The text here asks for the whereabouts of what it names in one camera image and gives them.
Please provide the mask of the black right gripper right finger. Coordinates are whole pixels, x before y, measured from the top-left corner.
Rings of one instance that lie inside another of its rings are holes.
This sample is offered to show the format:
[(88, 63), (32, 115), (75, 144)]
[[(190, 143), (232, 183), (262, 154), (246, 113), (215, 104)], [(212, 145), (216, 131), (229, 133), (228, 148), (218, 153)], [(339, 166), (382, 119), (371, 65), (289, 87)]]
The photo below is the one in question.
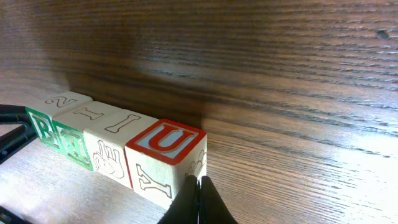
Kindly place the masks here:
[(199, 224), (238, 224), (208, 176), (201, 178)]

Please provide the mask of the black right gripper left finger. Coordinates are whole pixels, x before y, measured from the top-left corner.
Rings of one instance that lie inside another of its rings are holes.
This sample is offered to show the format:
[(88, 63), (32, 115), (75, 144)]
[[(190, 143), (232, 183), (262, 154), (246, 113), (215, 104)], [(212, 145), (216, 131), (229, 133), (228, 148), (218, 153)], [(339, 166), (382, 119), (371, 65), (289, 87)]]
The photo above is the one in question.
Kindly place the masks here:
[(194, 175), (189, 175), (158, 224), (197, 224), (198, 198), (198, 180)]

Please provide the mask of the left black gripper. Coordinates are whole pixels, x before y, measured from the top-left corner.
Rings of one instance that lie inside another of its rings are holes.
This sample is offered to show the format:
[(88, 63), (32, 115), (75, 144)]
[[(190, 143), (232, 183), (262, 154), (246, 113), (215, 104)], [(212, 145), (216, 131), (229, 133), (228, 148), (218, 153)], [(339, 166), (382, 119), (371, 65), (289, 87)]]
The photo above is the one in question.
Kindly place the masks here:
[[(1, 136), (1, 164), (37, 138), (25, 106), (1, 105), (1, 125), (20, 126)], [(4, 207), (0, 207), (1, 224), (31, 224)]]

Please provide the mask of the wooden block green letter B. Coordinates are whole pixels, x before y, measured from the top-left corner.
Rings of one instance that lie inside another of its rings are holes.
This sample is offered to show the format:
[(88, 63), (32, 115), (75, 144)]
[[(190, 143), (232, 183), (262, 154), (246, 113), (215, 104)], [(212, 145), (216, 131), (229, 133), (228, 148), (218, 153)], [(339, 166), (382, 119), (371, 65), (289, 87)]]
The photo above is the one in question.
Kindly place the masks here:
[(31, 103), (25, 110), (40, 141), (53, 150), (62, 152), (59, 137), (53, 127), (53, 119), (92, 101), (93, 99), (89, 96), (65, 91)]

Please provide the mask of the wooden block blue side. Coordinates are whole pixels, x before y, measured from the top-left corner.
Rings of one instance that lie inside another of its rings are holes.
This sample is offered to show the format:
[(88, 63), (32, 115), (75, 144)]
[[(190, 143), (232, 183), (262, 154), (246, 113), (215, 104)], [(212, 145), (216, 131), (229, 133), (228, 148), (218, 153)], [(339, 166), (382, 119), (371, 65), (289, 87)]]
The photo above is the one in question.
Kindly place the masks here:
[(189, 175), (206, 175), (207, 133), (186, 124), (160, 119), (125, 145), (135, 193), (165, 209)]

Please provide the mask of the plain wooden block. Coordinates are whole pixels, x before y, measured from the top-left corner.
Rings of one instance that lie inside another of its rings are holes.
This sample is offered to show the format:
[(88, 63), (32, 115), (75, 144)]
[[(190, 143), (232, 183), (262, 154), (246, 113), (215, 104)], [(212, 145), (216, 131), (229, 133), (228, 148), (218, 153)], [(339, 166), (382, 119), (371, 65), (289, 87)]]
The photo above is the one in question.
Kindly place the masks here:
[(128, 141), (158, 121), (129, 110), (119, 110), (83, 132), (93, 170), (131, 188), (124, 147)]

